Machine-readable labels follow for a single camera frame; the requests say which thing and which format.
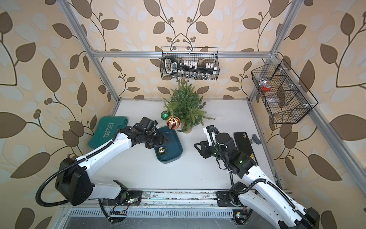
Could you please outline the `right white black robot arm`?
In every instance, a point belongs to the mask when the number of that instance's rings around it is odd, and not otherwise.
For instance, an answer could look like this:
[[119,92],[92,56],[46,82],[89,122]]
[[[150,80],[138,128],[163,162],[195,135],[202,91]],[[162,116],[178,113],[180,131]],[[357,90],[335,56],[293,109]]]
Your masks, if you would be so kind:
[[222,160],[229,173],[232,205],[240,204],[258,213],[277,229],[317,229],[320,215],[313,208],[305,208],[286,194],[265,174],[251,158],[253,143],[260,139],[246,132],[234,137],[219,132],[213,125],[203,128],[206,141],[194,145],[203,158]]

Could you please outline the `red gold striped ornament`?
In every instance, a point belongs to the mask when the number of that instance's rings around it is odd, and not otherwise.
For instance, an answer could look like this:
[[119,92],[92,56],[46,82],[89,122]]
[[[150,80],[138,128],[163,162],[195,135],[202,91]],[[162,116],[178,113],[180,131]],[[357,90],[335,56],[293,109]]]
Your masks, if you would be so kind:
[[181,120],[173,115],[167,119],[166,124],[169,129],[176,130],[181,125]]

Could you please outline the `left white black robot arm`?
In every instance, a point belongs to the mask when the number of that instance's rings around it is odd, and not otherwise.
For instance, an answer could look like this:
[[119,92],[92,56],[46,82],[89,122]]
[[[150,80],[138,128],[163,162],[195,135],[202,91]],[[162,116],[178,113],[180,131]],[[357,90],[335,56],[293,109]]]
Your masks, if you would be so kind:
[[[60,163],[59,170],[46,179],[38,188],[35,200],[42,207],[55,207],[70,203],[80,205],[92,199],[110,199],[120,204],[127,187],[118,180],[111,182],[93,180],[93,175],[106,163],[124,151],[138,144],[147,149],[160,147],[167,143],[164,133],[158,132],[157,122],[143,117],[134,126],[120,128],[115,135],[92,152],[76,159],[66,158]],[[65,198],[63,201],[46,202],[42,192],[55,179],[55,188]]]

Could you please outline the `small green christmas tree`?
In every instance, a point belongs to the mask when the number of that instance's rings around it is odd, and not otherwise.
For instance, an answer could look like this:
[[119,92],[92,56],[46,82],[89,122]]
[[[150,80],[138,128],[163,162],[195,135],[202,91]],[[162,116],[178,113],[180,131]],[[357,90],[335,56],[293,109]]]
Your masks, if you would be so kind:
[[173,90],[173,95],[165,99],[166,110],[177,116],[182,124],[192,128],[204,125],[206,119],[214,120],[213,117],[207,116],[205,106],[203,97],[198,94],[192,84],[188,83],[180,82]]

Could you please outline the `green glitter ball ornament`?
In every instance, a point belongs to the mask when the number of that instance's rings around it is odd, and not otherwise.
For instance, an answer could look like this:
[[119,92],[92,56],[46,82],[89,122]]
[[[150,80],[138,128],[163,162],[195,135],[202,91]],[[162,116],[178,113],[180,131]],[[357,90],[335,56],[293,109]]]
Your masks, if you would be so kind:
[[171,112],[168,110],[164,110],[161,112],[161,119],[164,121],[167,121],[170,116],[171,116]]

